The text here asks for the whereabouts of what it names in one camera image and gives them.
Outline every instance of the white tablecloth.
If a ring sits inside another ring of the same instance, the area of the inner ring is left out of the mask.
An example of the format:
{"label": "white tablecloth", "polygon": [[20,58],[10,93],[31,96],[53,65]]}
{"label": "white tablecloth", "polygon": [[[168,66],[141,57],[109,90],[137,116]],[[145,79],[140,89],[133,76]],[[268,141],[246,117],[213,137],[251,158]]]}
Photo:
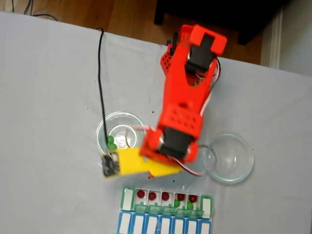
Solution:
{"label": "white tablecloth", "polygon": [[[100,32],[3,12],[0,32],[0,233],[115,233],[123,186],[212,195],[214,234],[310,231],[312,78],[220,59],[201,141],[231,131],[250,143],[254,169],[240,184],[186,173],[105,180],[95,141]],[[165,50],[105,33],[107,114],[156,124]]]}

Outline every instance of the glass bowl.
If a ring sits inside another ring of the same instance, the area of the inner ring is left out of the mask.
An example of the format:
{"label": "glass bowl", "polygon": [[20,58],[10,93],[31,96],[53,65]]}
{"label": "glass bowl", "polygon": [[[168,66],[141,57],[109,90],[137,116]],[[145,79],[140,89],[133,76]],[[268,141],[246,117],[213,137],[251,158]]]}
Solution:
{"label": "glass bowl", "polygon": [[[114,144],[119,149],[140,147],[145,131],[135,129],[134,126],[143,126],[142,121],[135,115],[127,112],[114,112],[105,118],[107,134],[114,138]],[[103,120],[97,127],[97,147],[101,154],[107,151],[104,138]]]}
{"label": "glass bowl", "polygon": [[206,172],[219,182],[243,181],[252,171],[254,153],[244,138],[234,133],[212,135],[210,148],[200,149]]}

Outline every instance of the red robot arm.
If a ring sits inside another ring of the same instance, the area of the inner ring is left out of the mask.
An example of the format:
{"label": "red robot arm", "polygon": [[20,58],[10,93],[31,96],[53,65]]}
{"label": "red robot arm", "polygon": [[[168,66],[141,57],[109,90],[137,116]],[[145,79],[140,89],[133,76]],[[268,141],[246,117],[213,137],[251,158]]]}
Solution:
{"label": "red robot arm", "polygon": [[[147,130],[140,155],[169,165],[196,158],[207,99],[216,68],[227,39],[199,25],[183,25],[174,48],[169,44],[160,64],[166,75],[163,107],[156,130]],[[200,75],[201,82],[196,84]]]}

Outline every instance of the black cable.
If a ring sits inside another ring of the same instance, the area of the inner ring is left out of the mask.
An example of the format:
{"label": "black cable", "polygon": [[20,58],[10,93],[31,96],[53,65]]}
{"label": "black cable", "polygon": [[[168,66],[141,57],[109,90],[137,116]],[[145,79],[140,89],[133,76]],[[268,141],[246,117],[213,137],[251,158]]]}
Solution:
{"label": "black cable", "polygon": [[31,0],[28,1],[28,4],[27,4],[26,9],[24,11],[24,15],[27,15],[27,11],[28,11],[28,8],[30,6],[30,2],[31,2]]}
{"label": "black cable", "polygon": [[34,5],[34,0],[31,0],[30,15],[33,14],[33,5]]}
{"label": "black cable", "polygon": [[102,84],[101,84],[101,45],[102,45],[102,38],[104,34],[104,30],[102,28],[96,28],[97,30],[101,30],[101,36],[99,38],[99,44],[98,44],[98,88],[99,88],[99,95],[101,98],[101,105],[102,105],[102,115],[103,115],[103,129],[104,129],[104,137],[105,137],[105,142],[108,147],[108,137],[107,137],[107,128],[106,128],[106,121],[105,121],[105,109],[104,109],[104,99],[103,99],[103,91],[102,91]]}
{"label": "black cable", "polygon": [[35,15],[33,15],[33,16],[35,16],[35,17],[37,17],[37,16],[49,16],[49,17],[52,17],[53,19],[55,19],[55,21],[58,21],[57,18],[55,18],[54,16],[52,16],[52,15],[50,15],[50,14],[35,14]]}

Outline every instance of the green token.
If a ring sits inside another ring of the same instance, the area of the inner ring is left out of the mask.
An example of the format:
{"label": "green token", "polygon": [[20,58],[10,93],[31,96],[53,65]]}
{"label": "green token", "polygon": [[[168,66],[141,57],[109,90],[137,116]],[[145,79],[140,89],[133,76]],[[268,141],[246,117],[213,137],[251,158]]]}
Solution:
{"label": "green token", "polygon": [[108,136],[107,140],[108,140],[108,143],[113,143],[114,142],[114,138],[112,136]]}
{"label": "green token", "polygon": [[194,205],[191,202],[188,201],[186,209],[192,210],[192,209],[194,209]]}
{"label": "green token", "polygon": [[175,199],[175,204],[174,204],[175,207],[179,207],[180,206],[180,201]]}
{"label": "green token", "polygon": [[117,146],[114,143],[108,143],[108,149],[110,151],[117,149]]}

